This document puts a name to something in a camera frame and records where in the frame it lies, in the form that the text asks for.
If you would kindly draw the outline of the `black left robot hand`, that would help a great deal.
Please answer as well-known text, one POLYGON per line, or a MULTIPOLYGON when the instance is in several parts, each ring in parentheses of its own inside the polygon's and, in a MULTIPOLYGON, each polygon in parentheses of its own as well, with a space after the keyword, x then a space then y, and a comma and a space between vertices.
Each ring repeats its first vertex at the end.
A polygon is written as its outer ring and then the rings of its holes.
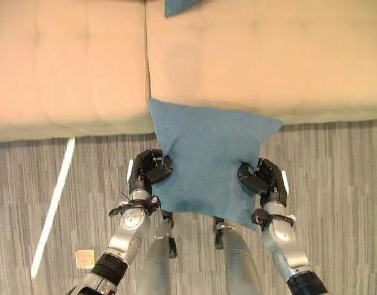
POLYGON ((129 192, 136 189, 152 193, 152 185, 168 178, 173 172, 173 161, 161 149, 147 149, 134 160, 128 179, 129 192))

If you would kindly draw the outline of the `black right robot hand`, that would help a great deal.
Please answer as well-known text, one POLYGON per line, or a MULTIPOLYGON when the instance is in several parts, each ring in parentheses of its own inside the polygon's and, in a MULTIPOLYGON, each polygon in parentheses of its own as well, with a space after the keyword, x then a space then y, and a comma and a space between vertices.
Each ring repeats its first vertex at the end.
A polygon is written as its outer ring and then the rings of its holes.
POLYGON ((287 206, 287 189, 282 171, 272 161, 259 158, 256 168, 242 163, 238 169, 238 179, 244 187, 260 196, 261 207, 268 202, 287 206))

